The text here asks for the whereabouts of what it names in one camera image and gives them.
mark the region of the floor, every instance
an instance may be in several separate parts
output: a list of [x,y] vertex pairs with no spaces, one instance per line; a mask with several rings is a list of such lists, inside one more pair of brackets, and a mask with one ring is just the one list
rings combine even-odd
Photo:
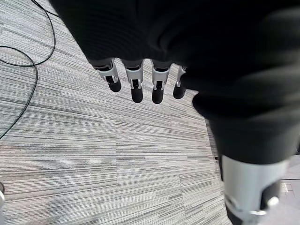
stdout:
[[[46,0],[39,1],[51,10]],[[194,93],[172,96],[172,67],[160,105],[135,104],[117,60],[119,93],[86,61],[59,18],[57,47],[38,66],[39,81],[25,114],[0,141],[0,181],[6,225],[229,225],[222,182]],[[29,0],[0,1],[0,45],[35,62],[53,44],[49,21]],[[0,49],[0,57],[28,63]],[[16,118],[34,83],[33,68],[0,63],[0,133]]]

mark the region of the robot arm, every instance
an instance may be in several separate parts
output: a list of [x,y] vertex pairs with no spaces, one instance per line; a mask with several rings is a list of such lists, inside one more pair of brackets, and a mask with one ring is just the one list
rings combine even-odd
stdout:
[[210,121],[233,224],[257,224],[278,203],[278,181],[300,131],[296,0],[50,2],[113,91],[120,81],[111,59],[122,59],[135,102],[143,97],[143,72],[132,62],[152,59],[155,103],[165,64],[183,66],[173,94],[199,91],[193,105]]

